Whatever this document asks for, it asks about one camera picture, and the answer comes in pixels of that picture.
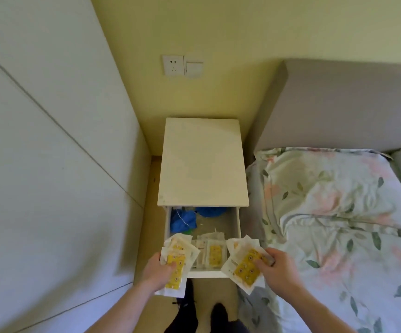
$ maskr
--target person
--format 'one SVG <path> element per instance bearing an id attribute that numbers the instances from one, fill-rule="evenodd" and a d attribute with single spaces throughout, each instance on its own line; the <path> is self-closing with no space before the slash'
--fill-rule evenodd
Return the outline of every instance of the person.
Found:
<path id="1" fill-rule="evenodd" d="M 294 260 L 284 251 L 267 248 L 275 259 L 273 266 L 255 262 L 265 277 L 267 285 L 279 297 L 288 302 L 301 316 L 312 333 L 355 333 L 345 322 L 321 304 L 304 287 Z M 148 299 L 165 286 L 174 265 L 161 265 L 160 253 L 148 260 L 141 281 L 128 290 L 122 298 L 103 315 L 86 333 L 131 333 L 139 320 Z M 179 312 L 165 333 L 194 333 L 197 328 L 192 283 L 187 282 L 184 298 L 178 298 Z M 228 322 L 226 309 L 216 304 L 211 314 L 211 332 L 241 333 L 248 330 L 240 321 Z"/>

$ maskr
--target person's left arm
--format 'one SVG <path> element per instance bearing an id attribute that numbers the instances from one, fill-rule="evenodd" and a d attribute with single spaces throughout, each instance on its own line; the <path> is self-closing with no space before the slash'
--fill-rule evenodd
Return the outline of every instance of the person's left arm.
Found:
<path id="1" fill-rule="evenodd" d="M 176 264 L 161 265 L 160 253 L 148 260 L 142 280 L 129 289 L 86 333 L 131 333 L 154 292 L 165 286 Z"/>

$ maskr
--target wooden floor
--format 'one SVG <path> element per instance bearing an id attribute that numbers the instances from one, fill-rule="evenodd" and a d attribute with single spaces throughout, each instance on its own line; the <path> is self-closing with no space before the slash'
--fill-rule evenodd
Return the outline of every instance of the wooden floor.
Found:
<path id="1" fill-rule="evenodd" d="M 143 268 L 153 253 L 160 251 L 164 242 L 165 212 L 157 206 L 159 191 L 160 158 L 153 157 L 148 191 L 145 202 L 139 253 L 134 282 L 140 280 Z M 196 302 L 198 333 L 210 332 L 210 313 L 216 302 L 225 305 L 229 320 L 237 319 L 237 289 L 228 278 L 194 279 L 194 300 Z M 135 333 L 163 333 L 177 314 L 175 298 L 153 296 L 146 305 L 137 323 Z"/>

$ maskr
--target person's right arm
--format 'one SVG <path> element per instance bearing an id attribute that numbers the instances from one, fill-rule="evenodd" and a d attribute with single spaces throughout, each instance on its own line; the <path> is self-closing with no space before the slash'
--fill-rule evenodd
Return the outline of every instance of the person's right arm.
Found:
<path id="1" fill-rule="evenodd" d="M 303 286 L 294 260 L 284 251 L 267 248 L 276 263 L 255 262 L 270 289 L 288 302 L 313 333 L 355 333 Z"/>

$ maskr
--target stack of packets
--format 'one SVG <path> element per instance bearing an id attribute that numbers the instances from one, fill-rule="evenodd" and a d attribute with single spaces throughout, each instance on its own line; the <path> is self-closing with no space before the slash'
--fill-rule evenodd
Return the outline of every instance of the stack of packets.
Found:
<path id="1" fill-rule="evenodd" d="M 273 257 L 259 246 L 258 240 L 253 240 L 249 236 L 227 242 L 230 258 L 222 266 L 221 271 L 247 294 L 251 294 L 255 286 L 265 287 L 264 277 L 256 268 L 254 261 L 262 259 L 267 265 L 273 265 L 275 262 Z"/>
<path id="2" fill-rule="evenodd" d="M 160 252 L 162 265 L 176 262 L 176 269 L 163 289 L 155 294 L 162 296 L 183 298 L 187 285 L 188 272 L 199 255 L 199 249 L 191 244 L 192 236 L 177 233 L 164 242 Z"/>
<path id="3" fill-rule="evenodd" d="M 227 260 L 227 243 L 224 233 L 215 230 L 214 233 L 202 234 L 197 237 L 197 240 L 192 240 L 191 244 L 200 251 L 195 264 L 197 269 L 220 269 Z"/>

